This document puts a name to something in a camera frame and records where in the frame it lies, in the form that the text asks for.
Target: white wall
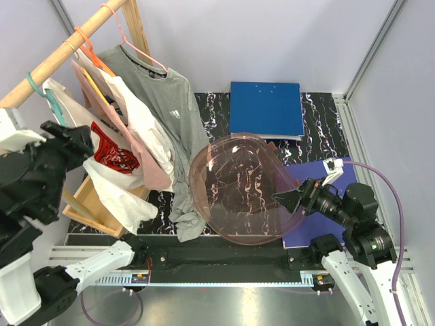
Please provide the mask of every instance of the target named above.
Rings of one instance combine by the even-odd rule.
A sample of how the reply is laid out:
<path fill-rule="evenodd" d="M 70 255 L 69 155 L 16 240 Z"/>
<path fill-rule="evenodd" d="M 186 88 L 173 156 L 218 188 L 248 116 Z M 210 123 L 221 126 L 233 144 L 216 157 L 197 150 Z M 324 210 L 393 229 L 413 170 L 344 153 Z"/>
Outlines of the white wall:
<path fill-rule="evenodd" d="M 434 16 L 435 2 L 409 1 L 351 99 L 370 163 L 385 172 L 402 200 L 405 244 L 432 320 L 435 319 Z M 396 204 L 385 186 L 381 190 L 397 234 Z"/>
<path fill-rule="evenodd" d="M 102 1 L 63 2 L 83 24 Z M 227 92 L 236 80 L 344 92 L 393 2 L 137 0 L 151 54 L 185 75 L 195 92 Z M 119 43 L 115 20 L 91 41 L 97 51 Z"/>
<path fill-rule="evenodd" d="M 60 23 L 48 1 L 4 1 L 0 11 L 0 97 L 5 96 L 18 82 L 25 78 L 66 38 Z M 53 78 L 68 87 L 77 99 L 82 94 L 69 62 L 63 65 Z M 20 112 L 30 129 L 41 131 L 39 125 L 53 120 L 46 100 L 33 94 L 21 107 Z M 67 179 L 67 189 L 74 192 L 81 183 L 83 172 L 72 171 Z M 32 267 L 45 266 L 53 245 L 62 244 L 67 233 L 69 219 L 61 216 L 60 221 L 44 228 L 44 233 L 34 244 Z"/>

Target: purple folder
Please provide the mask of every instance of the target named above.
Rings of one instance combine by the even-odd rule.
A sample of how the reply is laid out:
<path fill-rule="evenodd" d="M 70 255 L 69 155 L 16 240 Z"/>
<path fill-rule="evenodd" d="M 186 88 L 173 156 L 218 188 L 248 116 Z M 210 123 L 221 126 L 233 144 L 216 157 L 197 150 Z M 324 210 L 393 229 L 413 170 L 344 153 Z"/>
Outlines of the purple folder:
<path fill-rule="evenodd" d="M 350 161 L 350 158 L 343 158 L 343 161 Z M 289 165 L 285 167 L 293 179 L 303 182 L 306 178 L 320 179 L 328 174 L 325 171 L 323 161 L 309 162 L 302 164 Z M 345 165 L 343 175 L 336 180 L 333 185 L 338 189 L 338 194 L 342 196 L 346 187 L 353 182 L 357 182 L 355 171 L 351 165 Z M 345 229 L 339 224 L 324 217 L 320 213 L 315 213 L 305 217 L 305 220 L 294 231 L 283 236 L 284 248 L 307 247 L 310 241 L 318 236 L 334 234 L 343 243 L 343 231 Z"/>

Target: gray sweatshirt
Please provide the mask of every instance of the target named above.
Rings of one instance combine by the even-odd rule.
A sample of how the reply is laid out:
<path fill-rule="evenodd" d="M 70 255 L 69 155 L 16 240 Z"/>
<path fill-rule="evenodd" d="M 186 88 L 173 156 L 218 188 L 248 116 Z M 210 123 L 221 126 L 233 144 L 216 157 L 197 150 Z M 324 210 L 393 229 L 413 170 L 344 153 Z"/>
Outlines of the gray sweatshirt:
<path fill-rule="evenodd" d="M 189 168 L 197 153 L 209 144 L 209 139 L 189 81 L 172 69 L 166 77 L 159 76 L 166 71 L 144 63 L 121 46 L 101 52 L 98 57 L 148 106 L 168 134 L 175 150 L 175 196 L 169 219 L 176 223 L 181 242 L 198 237 L 205 221 L 194 209 Z"/>

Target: wooden tray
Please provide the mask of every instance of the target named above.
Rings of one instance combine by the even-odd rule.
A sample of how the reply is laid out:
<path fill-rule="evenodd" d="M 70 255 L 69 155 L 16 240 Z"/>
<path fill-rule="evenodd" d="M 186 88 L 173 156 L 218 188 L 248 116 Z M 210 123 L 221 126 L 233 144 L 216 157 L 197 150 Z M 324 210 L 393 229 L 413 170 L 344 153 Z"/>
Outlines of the wooden tray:
<path fill-rule="evenodd" d="M 131 190 L 130 193 L 145 200 L 150 191 L 146 189 L 145 186 L 141 186 Z M 79 213 L 70 205 L 67 205 L 63 210 L 63 214 L 69 218 L 89 225 L 111 236 L 115 236 L 116 238 L 127 233 L 127 230 L 122 224 L 101 203 L 95 191 L 92 179 L 89 176 L 83 181 L 82 185 L 75 193 L 74 198 L 86 208 L 87 216 L 85 216 L 83 212 Z"/>

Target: reflective metal surface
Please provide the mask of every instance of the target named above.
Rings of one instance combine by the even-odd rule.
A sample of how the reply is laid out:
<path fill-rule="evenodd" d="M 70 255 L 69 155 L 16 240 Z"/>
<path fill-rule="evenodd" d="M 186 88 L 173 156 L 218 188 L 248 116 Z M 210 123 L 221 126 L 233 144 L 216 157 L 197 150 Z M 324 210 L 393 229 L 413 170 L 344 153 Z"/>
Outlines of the reflective metal surface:
<path fill-rule="evenodd" d="M 84 292 L 90 315 L 100 323 L 118 325 L 135 310 L 136 300 L 113 287 L 90 287 Z M 352 326 L 356 321 L 340 293 L 311 293 L 307 289 L 240 288 L 145 288 L 140 292 L 143 316 L 139 311 L 129 325 L 188 326 Z M 51 326 L 92 325 L 82 313 L 77 299 Z"/>

